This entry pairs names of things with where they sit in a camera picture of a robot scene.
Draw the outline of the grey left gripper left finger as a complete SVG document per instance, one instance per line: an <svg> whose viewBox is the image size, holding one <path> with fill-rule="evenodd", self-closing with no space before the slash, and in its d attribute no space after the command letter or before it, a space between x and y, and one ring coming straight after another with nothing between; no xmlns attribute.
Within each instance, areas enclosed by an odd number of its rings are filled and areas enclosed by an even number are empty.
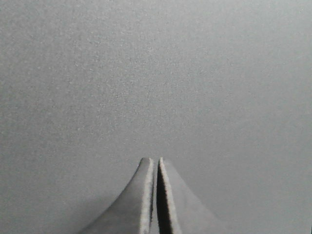
<svg viewBox="0 0 312 234"><path fill-rule="evenodd" d="M117 199L80 234L148 234L154 195L154 162L142 158Z"/></svg>

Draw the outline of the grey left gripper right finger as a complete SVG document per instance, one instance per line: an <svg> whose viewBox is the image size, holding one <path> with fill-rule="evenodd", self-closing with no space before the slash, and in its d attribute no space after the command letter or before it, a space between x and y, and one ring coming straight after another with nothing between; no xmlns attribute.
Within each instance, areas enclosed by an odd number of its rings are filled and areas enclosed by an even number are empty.
<svg viewBox="0 0 312 234"><path fill-rule="evenodd" d="M161 234L228 234L220 221L192 192L172 163L160 158L156 206Z"/></svg>

